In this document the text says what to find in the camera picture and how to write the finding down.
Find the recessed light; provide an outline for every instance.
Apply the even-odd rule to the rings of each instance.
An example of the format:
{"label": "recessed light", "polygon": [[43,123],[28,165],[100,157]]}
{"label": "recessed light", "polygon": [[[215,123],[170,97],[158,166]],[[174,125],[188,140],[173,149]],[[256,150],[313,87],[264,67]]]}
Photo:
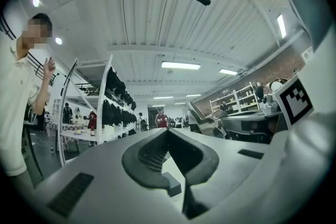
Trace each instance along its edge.
{"label": "recessed light", "polygon": [[154,97],[154,99],[168,99],[168,98],[174,98],[173,96],[166,96],[166,97]]}
{"label": "recessed light", "polygon": [[180,68],[180,69],[193,69],[198,70],[201,65],[194,65],[191,63],[181,63],[181,62],[162,62],[162,68]]}
{"label": "recessed light", "polygon": [[285,28],[285,23],[283,21],[282,14],[279,15],[279,17],[277,18],[277,21],[280,27],[282,38],[284,38],[286,36],[286,28]]}
{"label": "recessed light", "polygon": [[230,70],[226,70],[226,69],[221,69],[221,70],[219,71],[219,73],[228,74],[228,75],[237,75],[237,72],[235,72],[235,71],[230,71]]}
{"label": "recessed light", "polygon": [[33,0],[34,7],[38,7],[40,4],[40,0]]}
{"label": "recessed light", "polygon": [[59,37],[55,38],[55,41],[58,45],[62,45],[62,40]]}

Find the man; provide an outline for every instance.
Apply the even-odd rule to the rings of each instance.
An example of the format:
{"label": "man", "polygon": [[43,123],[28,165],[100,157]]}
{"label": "man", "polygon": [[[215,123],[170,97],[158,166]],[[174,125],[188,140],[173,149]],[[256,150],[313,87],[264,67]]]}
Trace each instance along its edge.
{"label": "man", "polygon": [[198,125],[197,125],[197,121],[194,117],[194,115],[191,113],[190,110],[188,110],[188,113],[187,113],[187,116],[188,116],[188,124],[190,126],[190,131],[191,132],[194,132],[194,133],[201,133],[200,129],[198,128]]}
{"label": "man", "polygon": [[65,103],[65,108],[63,108],[62,123],[70,124],[71,118],[72,118],[72,109],[69,107],[69,103]]}
{"label": "man", "polygon": [[0,162],[21,193],[34,190],[21,153],[25,108],[28,104],[37,115],[42,115],[49,81],[55,71],[55,62],[46,59],[38,92],[27,55],[30,49],[47,43],[47,38],[52,36],[52,26],[49,17],[39,13],[28,21],[22,35],[15,40],[0,32]]}
{"label": "man", "polygon": [[147,131],[147,120],[145,117],[142,116],[142,112],[139,113],[138,125],[140,133]]}
{"label": "man", "polygon": [[155,117],[155,123],[157,125],[157,128],[167,128],[168,127],[167,122],[168,122],[167,115],[163,114],[162,108],[159,108],[158,114]]}

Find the brick wall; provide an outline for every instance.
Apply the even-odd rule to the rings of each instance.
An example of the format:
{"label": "brick wall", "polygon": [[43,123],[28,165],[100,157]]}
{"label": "brick wall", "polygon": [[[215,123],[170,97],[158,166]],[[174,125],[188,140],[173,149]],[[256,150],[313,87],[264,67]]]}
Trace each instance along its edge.
{"label": "brick wall", "polygon": [[[239,90],[245,86],[248,86],[250,81],[267,84],[271,81],[274,81],[276,78],[289,79],[293,76],[293,71],[295,68],[300,70],[305,65],[305,63],[302,61],[301,53],[303,53],[310,46],[311,43],[308,36],[303,34],[291,46],[281,52],[272,61],[268,62],[263,67],[233,83],[232,85],[224,87],[223,89],[230,88]],[[203,112],[203,114],[210,114],[211,107],[209,100],[215,100],[222,96],[223,94],[216,92],[196,102],[195,104]]]}

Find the hand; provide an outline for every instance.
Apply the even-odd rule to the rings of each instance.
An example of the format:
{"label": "hand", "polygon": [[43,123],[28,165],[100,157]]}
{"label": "hand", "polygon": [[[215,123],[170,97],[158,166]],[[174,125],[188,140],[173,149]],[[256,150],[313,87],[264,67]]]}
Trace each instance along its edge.
{"label": "hand", "polygon": [[56,70],[55,61],[52,59],[52,57],[49,58],[49,61],[46,58],[43,65],[43,79],[50,80],[55,70]]}

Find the metal shelving rack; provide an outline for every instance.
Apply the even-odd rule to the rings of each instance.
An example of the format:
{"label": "metal shelving rack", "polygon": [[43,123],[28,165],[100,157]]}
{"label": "metal shelving rack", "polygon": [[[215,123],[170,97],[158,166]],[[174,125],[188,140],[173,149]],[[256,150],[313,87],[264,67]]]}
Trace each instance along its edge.
{"label": "metal shelving rack", "polygon": [[[245,90],[249,90],[249,89],[252,89],[252,94],[247,95],[247,96],[244,96],[244,97],[242,97],[242,98],[240,98],[240,99],[238,98],[237,93],[243,93],[243,91],[245,91]],[[252,83],[250,82],[248,86],[246,86],[246,87],[244,87],[244,88],[242,88],[242,89],[240,89],[240,90],[237,90],[237,91],[236,91],[236,90],[233,90],[232,93],[230,93],[230,94],[228,94],[228,95],[226,95],[226,96],[217,98],[216,100],[213,100],[213,101],[209,100],[209,102],[210,102],[210,106],[211,106],[211,111],[212,111],[212,112],[218,111],[218,110],[219,110],[219,107],[220,107],[220,105],[215,105],[215,106],[213,106],[213,103],[216,104],[216,102],[218,102],[218,101],[220,101],[220,100],[226,100],[226,99],[228,99],[228,98],[232,98],[232,97],[234,98],[234,100],[231,101],[231,102],[227,102],[226,104],[227,104],[227,105],[236,106],[236,109],[234,109],[234,111],[235,111],[235,110],[238,110],[238,112],[236,112],[236,113],[232,113],[232,114],[230,114],[230,115],[238,114],[238,113],[242,112],[244,109],[246,109],[246,108],[250,108],[250,107],[252,107],[252,106],[256,106],[258,109],[260,109],[260,107],[259,107],[259,103],[257,102],[257,96],[256,96],[256,93],[255,93],[255,91],[253,90]],[[247,105],[247,106],[242,106],[242,105],[239,104],[239,102],[240,102],[241,100],[246,100],[246,99],[249,100],[250,98],[254,98],[255,102],[254,102],[254,103],[250,103],[250,104]]]}
{"label": "metal shelving rack", "polygon": [[[126,128],[123,127],[116,127],[113,130],[111,128],[106,128],[104,130],[102,128],[102,108],[104,100],[108,100],[110,104],[114,104],[115,106],[120,107],[120,109],[128,110],[129,107],[121,107],[116,102],[120,101],[120,98],[117,98],[115,94],[112,95],[112,99],[109,99],[105,96],[105,89],[106,89],[106,79],[110,68],[112,67],[112,57],[110,56],[108,60],[93,60],[93,61],[83,61],[79,62],[76,58],[67,79],[64,83],[62,89],[62,99],[61,99],[61,108],[64,107],[65,100],[80,104],[82,106],[86,106],[90,108],[96,115],[97,115],[97,133],[95,136],[90,136],[90,131],[87,133],[85,132],[83,135],[76,135],[75,131],[64,131],[63,135],[66,137],[71,137],[75,139],[82,139],[86,141],[97,142],[97,144],[102,144],[105,141],[113,140],[116,136],[121,135],[133,128],[135,128],[134,124],[129,124]],[[76,86],[76,84],[71,79],[74,71],[83,77],[84,80],[89,82],[93,87],[100,88],[99,96],[85,96],[85,94]],[[69,87],[69,83],[72,83],[75,89],[77,90],[79,96],[70,96],[67,97],[67,90]],[[60,148],[60,160],[62,166],[66,164],[69,160],[65,161],[63,146],[62,146],[62,116],[63,116],[63,109],[59,110],[59,118],[58,118],[58,145]]]}

